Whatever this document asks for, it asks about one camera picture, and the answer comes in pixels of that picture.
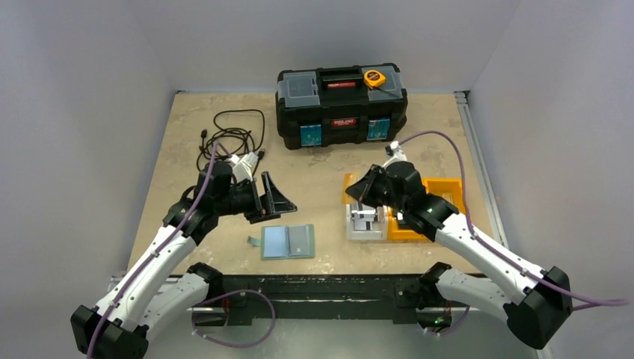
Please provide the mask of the teal card holder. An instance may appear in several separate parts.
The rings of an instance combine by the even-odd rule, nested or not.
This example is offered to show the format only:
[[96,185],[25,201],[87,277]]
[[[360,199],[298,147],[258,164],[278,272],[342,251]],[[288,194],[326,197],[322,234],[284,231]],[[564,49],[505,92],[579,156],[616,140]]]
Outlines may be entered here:
[[247,243],[260,249],[261,260],[291,260],[315,256],[312,224],[265,226],[260,237],[248,236]]

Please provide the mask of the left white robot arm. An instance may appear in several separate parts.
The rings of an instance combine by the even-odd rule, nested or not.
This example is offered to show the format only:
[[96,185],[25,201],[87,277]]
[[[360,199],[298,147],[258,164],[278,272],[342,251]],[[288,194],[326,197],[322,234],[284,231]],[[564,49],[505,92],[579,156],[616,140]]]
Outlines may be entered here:
[[168,290],[160,293],[173,270],[214,230],[219,219],[243,215],[252,224],[297,211],[261,174],[264,193],[244,165],[215,162],[200,172],[163,219],[154,240],[123,279],[95,305],[79,306],[70,322],[78,350],[87,358],[142,358],[162,328],[189,307],[229,307],[233,295],[224,276],[205,263],[192,265]]

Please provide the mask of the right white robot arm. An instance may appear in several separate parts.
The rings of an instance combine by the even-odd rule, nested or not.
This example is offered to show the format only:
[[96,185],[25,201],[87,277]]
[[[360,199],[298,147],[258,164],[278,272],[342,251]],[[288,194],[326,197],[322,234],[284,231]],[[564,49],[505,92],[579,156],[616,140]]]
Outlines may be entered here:
[[425,302],[446,299],[489,313],[534,349],[543,349],[572,314],[572,299],[564,294],[570,290],[570,279],[563,270],[545,270],[469,228],[469,216],[429,192],[413,164],[373,165],[345,193],[364,205],[400,213],[414,232],[460,255],[484,275],[469,278],[436,264],[419,285]]

